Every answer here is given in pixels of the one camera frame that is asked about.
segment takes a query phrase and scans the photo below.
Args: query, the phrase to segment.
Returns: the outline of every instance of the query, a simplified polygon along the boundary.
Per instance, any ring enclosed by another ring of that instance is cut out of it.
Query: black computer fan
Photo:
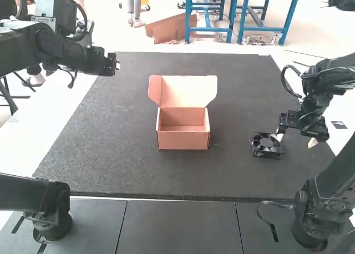
[[[275,134],[254,132],[251,146],[254,157],[280,159],[283,153],[281,142]]]

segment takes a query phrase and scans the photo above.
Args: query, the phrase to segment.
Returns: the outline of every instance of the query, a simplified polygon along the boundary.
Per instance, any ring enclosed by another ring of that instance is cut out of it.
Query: box flap
[[[148,96],[160,107],[206,107],[217,95],[215,75],[151,75]]]

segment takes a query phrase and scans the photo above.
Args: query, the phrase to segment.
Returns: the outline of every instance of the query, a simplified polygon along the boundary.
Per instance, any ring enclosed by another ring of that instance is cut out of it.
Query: black rubber mat
[[[293,210],[283,210],[270,205],[260,207],[261,215],[276,227],[279,242],[274,241],[274,236],[269,226],[261,221],[256,215],[257,203],[237,203],[238,220],[240,234],[242,238],[244,254],[312,254],[313,251],[307,250],[297,243],[291,232],[291,226],[295,213]],[[350,232],[352,225],[347,222],[343,234],[331,236],[328,240],[327,248],[320,252],[322,254],[335,254],[333,252],[338,246],[342,237]]]
[[[118,53],[118,60],[121,70],[95,81],[35,176],[114,196],[290,199],[334,157],[327,144],[308,149],[309,138],[291,129],[281,160],[252,157],[252,133],[274,132],[279,114],[297,107],[269,56]],[[151,74],[218,76],[208,151],[158,150]]]
[[[117,254],[243,254],[234,202],[128,201]]]
[[[114,254],[125,214],[125,200],[71,199],[73,227],[61,240],[48,244],[43,254]],[[24,220],[12,234],[21,214],[15,212],[0,231],[0,253],[40,254],[32,237],[33,225]]]

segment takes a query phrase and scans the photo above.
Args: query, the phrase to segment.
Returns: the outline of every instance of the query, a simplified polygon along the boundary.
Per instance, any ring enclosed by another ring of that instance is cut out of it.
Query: black bag
[[[355,11],[355,0],[329,0],[328,4],[342,11]]]

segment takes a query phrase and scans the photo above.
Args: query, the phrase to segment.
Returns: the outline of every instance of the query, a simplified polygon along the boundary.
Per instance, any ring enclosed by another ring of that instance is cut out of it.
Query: open cardboard box
[[[206,106],[217,95],[217,76],[151,75],[148,96],[157,103],[160,150],[207,150],[210,122]]]

